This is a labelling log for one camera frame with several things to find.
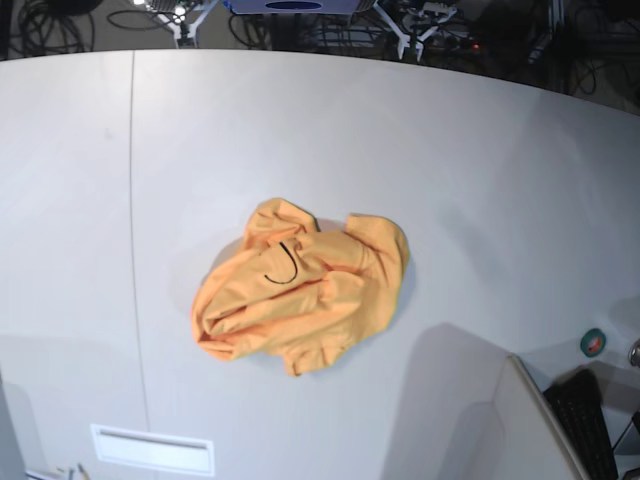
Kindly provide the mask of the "green tape roll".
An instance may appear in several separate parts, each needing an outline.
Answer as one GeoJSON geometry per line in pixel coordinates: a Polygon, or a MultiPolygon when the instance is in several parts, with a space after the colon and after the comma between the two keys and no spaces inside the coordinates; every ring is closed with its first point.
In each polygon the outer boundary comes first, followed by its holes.
{"type": "Polygon", "coordinates": [[[599,328],[592,328],[582,336],[579,346],[586,357],[594,358],[603,353],[606,344],[607,337],[605,333],[599,328]]]}

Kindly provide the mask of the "blue white device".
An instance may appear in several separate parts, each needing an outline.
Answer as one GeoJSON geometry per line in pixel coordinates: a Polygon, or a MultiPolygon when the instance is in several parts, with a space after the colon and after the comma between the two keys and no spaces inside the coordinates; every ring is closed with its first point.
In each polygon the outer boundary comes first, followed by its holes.
{"type": "Polygon", "coordinates": [[[230,0],[223,4],[236,14],[336,14],[351,15],[371,8],[366,0],[230,0]]]}

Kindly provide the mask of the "metal knob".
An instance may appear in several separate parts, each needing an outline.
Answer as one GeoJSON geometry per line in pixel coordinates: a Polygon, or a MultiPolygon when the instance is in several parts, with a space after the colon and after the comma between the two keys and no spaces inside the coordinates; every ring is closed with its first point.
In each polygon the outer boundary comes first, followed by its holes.
{"type": "Polygon", "coordinates": [[[640,340],[636,340],[628,352],[628,361],[632,367],[640,367],[640,340]]]}

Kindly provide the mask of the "orange t-shirt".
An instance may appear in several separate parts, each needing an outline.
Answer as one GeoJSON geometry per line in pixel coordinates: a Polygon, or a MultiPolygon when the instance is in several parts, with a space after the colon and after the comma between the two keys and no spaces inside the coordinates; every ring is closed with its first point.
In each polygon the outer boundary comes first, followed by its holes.
{"type": "Polygon", "coordinates": [[[409,260],[404,232],[384,217],[351,214],[323,231],[307,211],[270,199],[198,290],[193,338],[222,361],[265,353],[290,376],[328,368],[387,329],[409,260]]]}

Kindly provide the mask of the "black keyboard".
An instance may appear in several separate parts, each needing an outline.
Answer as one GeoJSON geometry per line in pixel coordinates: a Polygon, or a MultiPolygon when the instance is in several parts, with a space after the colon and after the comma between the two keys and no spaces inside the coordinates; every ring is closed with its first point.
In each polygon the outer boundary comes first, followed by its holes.
{"type": "Polygon", "coordinates": [[[617,466],[594,373],[581,369],[543,396],[591,479],[614,480],[617,466]]]}

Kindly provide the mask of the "grey side panel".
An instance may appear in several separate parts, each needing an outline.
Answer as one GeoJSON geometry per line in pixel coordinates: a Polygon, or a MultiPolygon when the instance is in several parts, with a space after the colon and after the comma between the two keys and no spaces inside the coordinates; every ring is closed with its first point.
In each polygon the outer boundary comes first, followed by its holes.
{"type": "Polygon", "coordinates": [[[505,359],[492,397],[469,406],[454,429],[441,479],[587,479],[522,361],[505,359]]]}

